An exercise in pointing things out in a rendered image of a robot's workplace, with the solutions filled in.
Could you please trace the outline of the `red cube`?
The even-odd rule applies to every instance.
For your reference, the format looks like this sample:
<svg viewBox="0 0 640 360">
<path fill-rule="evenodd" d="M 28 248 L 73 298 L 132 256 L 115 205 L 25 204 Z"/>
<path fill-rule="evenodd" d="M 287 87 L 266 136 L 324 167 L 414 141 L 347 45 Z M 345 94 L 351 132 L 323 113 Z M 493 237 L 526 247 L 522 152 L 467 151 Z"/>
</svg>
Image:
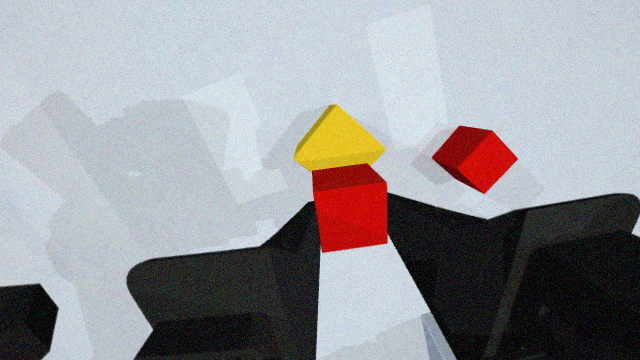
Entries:
<svg viewBox="0 0 640 360">
<path fill-rule="evenodd" d="M 493 130 L 459 126 L 432 159 L 454 179 L 485 193 L 518 157 Z"/>
<path fill-rule="evenodd" d="M 368 164 L 312 171 L 321 250 L 388 243 L 388 183 Z"/>
</svg>

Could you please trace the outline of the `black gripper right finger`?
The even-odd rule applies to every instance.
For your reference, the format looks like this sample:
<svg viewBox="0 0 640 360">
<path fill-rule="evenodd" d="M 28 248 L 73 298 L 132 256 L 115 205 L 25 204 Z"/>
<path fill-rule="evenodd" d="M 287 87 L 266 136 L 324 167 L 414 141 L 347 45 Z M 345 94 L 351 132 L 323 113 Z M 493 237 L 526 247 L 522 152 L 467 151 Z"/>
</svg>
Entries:
<svg viewBox="0 0 640 360">
<path fill-rule="evenodd" d="M 487 358 L 506 328 L 529 257 L 541 246 L 625 230 L 630 193 L 514 209 L 486 219 L 388 192 L 387 234 L 457 360 Z"/>
</svg>

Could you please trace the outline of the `yellow cube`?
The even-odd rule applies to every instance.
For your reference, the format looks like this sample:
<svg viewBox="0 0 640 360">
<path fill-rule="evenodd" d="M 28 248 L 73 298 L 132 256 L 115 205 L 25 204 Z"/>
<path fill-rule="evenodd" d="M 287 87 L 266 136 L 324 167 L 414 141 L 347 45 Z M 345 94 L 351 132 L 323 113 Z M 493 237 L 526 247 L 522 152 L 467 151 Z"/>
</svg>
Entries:
<svg viewBox="0 0 640 360">
<path fill-rule="evenodd" d="M 372 166 L 385 151 L 351 115 L 330 105 L 299 142 L 293 159 L 312 173 L 364 163 Z"/>
</svg>

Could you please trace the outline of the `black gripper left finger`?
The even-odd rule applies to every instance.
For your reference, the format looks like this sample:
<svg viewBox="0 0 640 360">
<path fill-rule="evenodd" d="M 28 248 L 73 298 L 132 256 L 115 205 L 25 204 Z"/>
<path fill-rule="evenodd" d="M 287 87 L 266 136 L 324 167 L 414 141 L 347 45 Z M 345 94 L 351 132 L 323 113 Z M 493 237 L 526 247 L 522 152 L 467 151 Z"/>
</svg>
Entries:
<svg viewBox="0 0 640 360">
<path fill-rule="evenodd" d="M 316 360 L 321 240 L 314 201 L 260 246 L 157 257 L 127 287 L 152 329 L 161 321 L 262 312 L 283 360 Z"/>
</svg>

